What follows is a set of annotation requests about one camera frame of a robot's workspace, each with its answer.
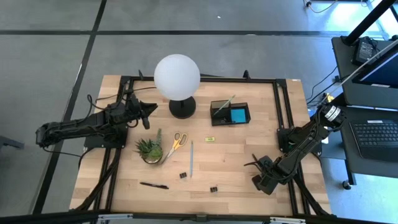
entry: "pen holder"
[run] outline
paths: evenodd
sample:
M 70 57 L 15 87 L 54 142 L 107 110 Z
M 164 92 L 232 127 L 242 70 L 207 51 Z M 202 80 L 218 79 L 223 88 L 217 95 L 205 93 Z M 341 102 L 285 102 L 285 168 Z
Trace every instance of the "pen holder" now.
M 219 100 L 210 103 L 212 126 L 246 124 L 250 121 L 250 112 L 247 103 L 228 103 L 220 110 L 226 102 L 227 100 Z

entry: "succulent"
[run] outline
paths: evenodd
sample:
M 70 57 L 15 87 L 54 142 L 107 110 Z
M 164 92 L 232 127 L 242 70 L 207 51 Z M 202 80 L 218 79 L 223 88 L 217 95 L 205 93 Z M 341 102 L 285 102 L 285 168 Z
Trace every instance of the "succulent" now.
M 157 131 L 156 140 L 151 139 L 145 141 L 143 139 L 136 142 L 136 147 L 139 150 L 141 158 L 147 162 L 157 162 L 163 156 L 162 144 L 162 130 L 159 128 Z

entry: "white globe lamp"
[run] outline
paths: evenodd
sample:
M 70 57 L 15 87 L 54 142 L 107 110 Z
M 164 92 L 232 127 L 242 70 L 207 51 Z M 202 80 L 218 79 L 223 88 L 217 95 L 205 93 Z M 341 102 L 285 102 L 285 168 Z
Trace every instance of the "white globe lamp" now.
M 170 100 L 169 109 L 180 119 L 191 117 L 196 110 L 193 94 L 199 88 L 200 72 L 196 63 L 185 55 L 173 54 L 156 66 L 155 86 Z

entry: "wooden tabletop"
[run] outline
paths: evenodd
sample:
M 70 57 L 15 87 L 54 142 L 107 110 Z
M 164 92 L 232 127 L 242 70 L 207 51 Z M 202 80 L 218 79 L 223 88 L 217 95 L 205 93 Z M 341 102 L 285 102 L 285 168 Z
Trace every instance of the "wooden tabletop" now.
M 121 76 L 106 75 L 99 97 L 116 94 Z M 134 89 L 154 86 L 154 82 L 135 81 Z M 305 97 L 300 80 L 287 80 L 290 104 L 296 126 L 303 126 L 308 117 Z M 236 95 L 232 103 L 247 102 L 251 114 L 249 124 L 211 126 L 210 102 L 227 100 Z M 140 124 L 129 130 L 126 147 L 122 150 L 116 186 L 113 196 L 114 212 L 149 213 L 207 213 L 235 215 L 291 215 L 287 185 L 278 185 L 271 195 L 258 191 L 251 178 L 259 172 L 251 154 L 258 158 L 269 156 L 272 160 L 281 156 L 276 129 L 278 128 L 274 92 L 266 83 L 217 83 L 201 82 L 194 98 L 195 114 L 188 119 L 176 119 L 169 111 L 169 101 L 158 90 L 136 92 L 139 100 L 157 103 L 158 108 L 149 116 L 150 129 Z M 115 102 L 116 97 L 97 103 L 103 107 Z M 284 122 L 287 117 L 281 101 Z M 135 141 L 140 138 L 155 139 L 162 128 L 162 149 L 167 154 L 173 143 L 173 133 L 188 134 L 188 143 L 177 150 L 163 165 L 146 164 L 136 150 Z M 215 137 L 215 142 L 205 142 Z M 190 142 L 193 141 L 193 176 L 189 177 Z M 94 149 L 82 160 L 76 180 L 70 208 L 79 206 L 96 185 L 104 156 L 104 149 Z M 330 212 L 328 196 L 320 163 L 312 154 L 302 160 L 306 186 L 327 212 Z M 186 172 L 188 177 L 180 179 Z M 139 182 L 169 186 L 169 190 L 147 187 Z M 218 188 L 211 193 L 210 187 Z M 300 193 L 295 186 L 298 209 L 302 210 Z M 104 207 L 107 186 L 101 200 Z

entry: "lamp base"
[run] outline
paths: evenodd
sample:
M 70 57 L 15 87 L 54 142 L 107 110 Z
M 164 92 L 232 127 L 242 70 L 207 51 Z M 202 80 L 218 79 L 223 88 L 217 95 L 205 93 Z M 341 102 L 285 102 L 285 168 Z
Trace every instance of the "lamp base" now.
M 191 117 L 197 108 L 197 104 L 193 97 L 189 97 L 185 100 L 175 101 L 170 100 L 169 109 L 173 116 L 178 119 L 185 119 Z

